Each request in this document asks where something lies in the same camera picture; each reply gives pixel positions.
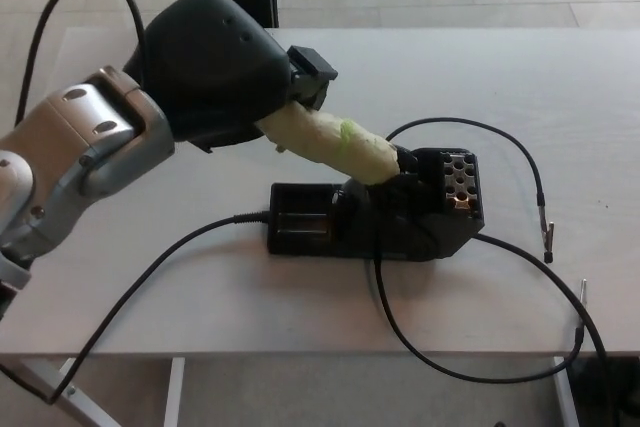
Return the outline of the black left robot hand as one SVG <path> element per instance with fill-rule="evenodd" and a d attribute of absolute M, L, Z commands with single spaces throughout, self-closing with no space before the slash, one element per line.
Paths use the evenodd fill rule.
<path fill-rule="evenodd" d="M 256 122 L 296 101 L 321 108 L 337 71 L 314 49 L 280 44 L 233 0 L 177 0 L 145 28 L 124 71 L 173 137 L 210 152 L 261 137 Z"/>

